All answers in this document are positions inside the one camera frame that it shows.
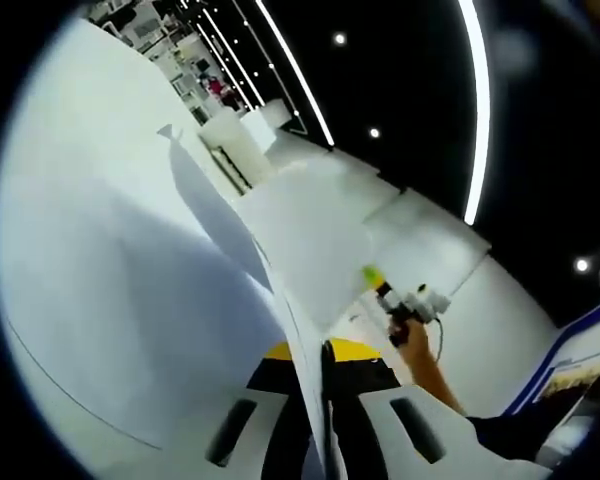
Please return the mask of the person's right hand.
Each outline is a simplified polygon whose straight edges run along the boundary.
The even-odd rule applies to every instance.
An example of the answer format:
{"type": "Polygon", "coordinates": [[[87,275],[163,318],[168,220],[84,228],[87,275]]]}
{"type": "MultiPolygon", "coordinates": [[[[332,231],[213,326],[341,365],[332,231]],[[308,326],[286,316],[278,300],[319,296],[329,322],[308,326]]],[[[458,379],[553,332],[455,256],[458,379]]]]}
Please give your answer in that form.
{"type": "Polygon", "coordinates": [[[402,323],[392,322],[388,329],[391,344],[408,360],[430,353],[429,339],[424,325],[414,318],[402,323]]]}

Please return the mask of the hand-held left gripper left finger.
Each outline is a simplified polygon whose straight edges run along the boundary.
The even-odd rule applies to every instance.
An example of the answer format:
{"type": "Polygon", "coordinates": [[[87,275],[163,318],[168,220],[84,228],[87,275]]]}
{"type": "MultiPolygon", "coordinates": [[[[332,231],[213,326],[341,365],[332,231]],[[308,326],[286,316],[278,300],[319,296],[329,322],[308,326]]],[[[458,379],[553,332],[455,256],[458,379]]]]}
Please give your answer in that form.
{"type": "Polygon", "coordinates": [[[173,441],[174,479],[324,479],[286,342],[246,386],[197,407],[173,441]]]}

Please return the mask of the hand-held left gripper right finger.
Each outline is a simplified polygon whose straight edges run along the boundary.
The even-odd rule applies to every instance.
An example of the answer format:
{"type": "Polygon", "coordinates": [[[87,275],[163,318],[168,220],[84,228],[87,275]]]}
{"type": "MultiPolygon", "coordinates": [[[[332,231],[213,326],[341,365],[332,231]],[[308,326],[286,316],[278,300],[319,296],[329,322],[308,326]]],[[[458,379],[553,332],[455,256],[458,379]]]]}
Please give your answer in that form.
{"type": "Polygon", "coordinates": [[[333,345],[321,350],[325,458],[350,479],[547,479],[551,471],[484,448],[471,422],[418,386],[335,390],[333,345]]]}

